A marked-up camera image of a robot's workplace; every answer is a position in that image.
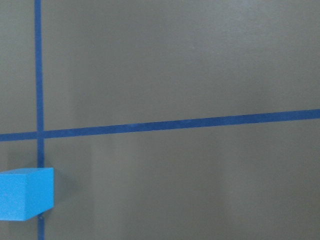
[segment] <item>blue painter's tape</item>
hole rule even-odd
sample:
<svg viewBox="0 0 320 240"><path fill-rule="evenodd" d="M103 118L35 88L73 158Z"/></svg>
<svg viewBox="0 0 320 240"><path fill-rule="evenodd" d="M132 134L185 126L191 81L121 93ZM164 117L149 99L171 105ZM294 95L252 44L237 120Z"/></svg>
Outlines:
<svg viewBox="0 0 320 240"><path fill-rule="evenodd" d="M37 167L45 166L44 92L42 66L41 0L34 0L34 45L35 45L35 88L36 88L36 130L37 130ZM45 239L45 219L38 216L38 240Z"/></svg>
<svg viewBox="0 0 320 240"><path fill-rule="evenodd" d="M0 134L0 142L21 141L37 139L37 132L20 132Z"/></svg>
<svg viewBox="0 0 320 240"><path fill-rule="evenodd" d="M44 132L44 138L67 138L76 136L134 133L310 119L320 119L320 109L49 130Z"/></svg>
<svg viewBox="0 0 320 240"><path fill-rule="evenodd" d="M0 172L0 220L25 221L53 206L53 168Z"/></svg>

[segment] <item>blue tape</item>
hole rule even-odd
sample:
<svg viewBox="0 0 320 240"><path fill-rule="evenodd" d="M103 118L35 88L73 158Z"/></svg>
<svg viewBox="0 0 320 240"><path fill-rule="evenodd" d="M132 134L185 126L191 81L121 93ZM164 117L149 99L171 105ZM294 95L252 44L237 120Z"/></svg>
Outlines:
<svg viewBox="0 0 320 240"><path fill-rule="evenodd" d="M38 240L45 240L45 218L42 214L38 215Z"/></svg>
<svg viewBox="0 0 320 240"><path fill-rule="evenodd" d="M320 109L49 130L44 132L44 138L67 138L76 136L121 134L309 119L320 119Z"/></svg>
<svg viewBox="0 0 320 240"><path fill-rule="evenodd" d="M0 142L21 141L37 139L37 132L20 132L0 134Z"/></svg>
<svg viewBox="0 0 320 240"><path fill-rule="evenodd" d="M41 0L34 0L34 45L35 45L35 88L36 88L36 136L37 136L37 167L45 166L44 139L44 93L42 70L42 36L41 36ZM45 219L38 216L38 240L45 239Z"/></svg>

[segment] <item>blue cube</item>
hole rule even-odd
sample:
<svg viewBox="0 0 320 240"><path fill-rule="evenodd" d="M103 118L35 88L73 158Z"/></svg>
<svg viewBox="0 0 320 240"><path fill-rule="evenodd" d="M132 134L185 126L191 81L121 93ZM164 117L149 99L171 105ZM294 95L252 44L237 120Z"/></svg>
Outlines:
<svg viewBox="0 0 320 240"><path fill-rule="evenodd" d="M53 168L0 172L0 220L25 221L53 206Z"/></svg>

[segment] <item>foam block front face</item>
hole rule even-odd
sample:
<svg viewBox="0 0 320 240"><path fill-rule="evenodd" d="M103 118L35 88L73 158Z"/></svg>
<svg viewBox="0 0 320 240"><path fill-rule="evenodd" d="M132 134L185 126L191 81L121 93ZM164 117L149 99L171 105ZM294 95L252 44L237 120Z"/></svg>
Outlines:
<svg viewBox="0 0 320 240"><path fill-rule="evenodd" d="M25 221L53 206L53 168L0 172L0 220Z"/></svg>

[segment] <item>foam block top face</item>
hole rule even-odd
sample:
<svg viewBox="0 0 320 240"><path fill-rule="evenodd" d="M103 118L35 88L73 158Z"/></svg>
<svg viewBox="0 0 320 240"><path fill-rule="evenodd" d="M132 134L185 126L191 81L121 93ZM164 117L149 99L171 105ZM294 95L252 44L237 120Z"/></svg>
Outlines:
<svg viewBox="0 0 320 240"><path fill-rule="evenodd" d="M0 220L25 221L53 206L53 168L0 172Z"/></svg>

